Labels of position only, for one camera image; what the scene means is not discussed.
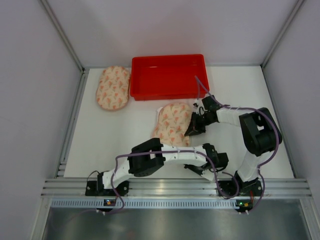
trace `wall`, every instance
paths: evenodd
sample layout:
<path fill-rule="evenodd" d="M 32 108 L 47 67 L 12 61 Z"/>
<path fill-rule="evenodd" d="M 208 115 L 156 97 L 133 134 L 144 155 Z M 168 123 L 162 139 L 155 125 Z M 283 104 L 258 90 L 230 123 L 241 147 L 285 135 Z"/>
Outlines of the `wall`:
<path fill-rule="evenodd" d="M 0 7 L 0 239 L 27 239 L 80 73 L 36 0 Z"/>
<path fill-rule="evenodd" d="M 85 67 L 204 54 L 259 65 L 296 0 L 49 0 Z"/>
<path fill-rule="evenodd" d="M 265 69 L 294 167 L 320 210 L 320 1 L 307 0 Z"/>

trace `white tabletop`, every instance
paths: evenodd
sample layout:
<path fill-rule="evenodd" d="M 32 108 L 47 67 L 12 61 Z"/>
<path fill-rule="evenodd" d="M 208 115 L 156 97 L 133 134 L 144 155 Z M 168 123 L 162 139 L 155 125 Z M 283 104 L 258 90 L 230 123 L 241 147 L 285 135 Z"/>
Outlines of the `white tabletop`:
<path fill-rule="evenodd" d="M 105 111 L 96 103 L 96 90 L 102 68 L 90 69 L 77 117 L 64 177 L 87 177 L 92 171 L 112 170 L 115 157 L 128 154 L 136 145 L 150 139 L 156 126 L 157 109 L 171 102 L 192 105 L 194 99 L 135 101 L 119 111 Z M 266 107 L 275 118 L 268 89 L 259 66 L 207 67 L 210 92 L 223 104 L 235 107 Z M 213 123 L 207 132 L 191 137 L 191 146 L 210 143 L 229 158 L 226 171 L 234 174 L 244 159 L 246 147 L 239 127 Z M 293 178 L 285 145 L 275 158 L 262 167 L 265 178 Z M 148 178 L 200 178 L 182 165 L 164 166 Z"/>

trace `patterned cloth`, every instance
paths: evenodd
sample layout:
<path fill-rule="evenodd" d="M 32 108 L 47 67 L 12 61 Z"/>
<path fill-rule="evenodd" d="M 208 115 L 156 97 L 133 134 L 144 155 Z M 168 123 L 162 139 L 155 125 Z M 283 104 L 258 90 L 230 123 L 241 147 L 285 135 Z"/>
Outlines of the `patterned cloth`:
<path fill-rule="evenodd" d="M 185 132 L 190 124 L 192 109 L 183 102 L 174 102 L 164 106 L 158 115 L 158 122 L 152 138 L 175 147 L 188 147 L 190 140 Z"/>
<path fill-rule="evenodd" d="M 130 72 L 123 66 L 103 70 L 96 90 L 96 101 L 105 110 L 119 110 L 129 100 Z"/>

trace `gray floor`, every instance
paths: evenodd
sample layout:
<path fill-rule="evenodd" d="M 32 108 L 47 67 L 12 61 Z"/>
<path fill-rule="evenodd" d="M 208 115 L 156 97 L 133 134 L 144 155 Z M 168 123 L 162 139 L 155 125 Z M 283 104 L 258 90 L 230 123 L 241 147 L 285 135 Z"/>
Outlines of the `gray floor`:
<path fill-rule="evenodd" d="M 52 208 L 44 240 L 307 240 L 299 201 L 264 200 L 250 215 L 228 209 Z"/>

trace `red plastic container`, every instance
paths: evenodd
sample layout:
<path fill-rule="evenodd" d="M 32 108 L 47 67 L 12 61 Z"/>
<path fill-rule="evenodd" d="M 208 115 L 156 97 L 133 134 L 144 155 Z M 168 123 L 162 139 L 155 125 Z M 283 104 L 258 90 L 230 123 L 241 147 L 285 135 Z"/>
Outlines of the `red plastic container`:
<path fill-rule="evenodd" d="M 136 101 L 194 99 L 198 96 L 195 76 L 209 90 L 205 60 L 201 54 L 134 57 L 130 95 Z M 200 97 L 205 94 L 200 86 Z"/>

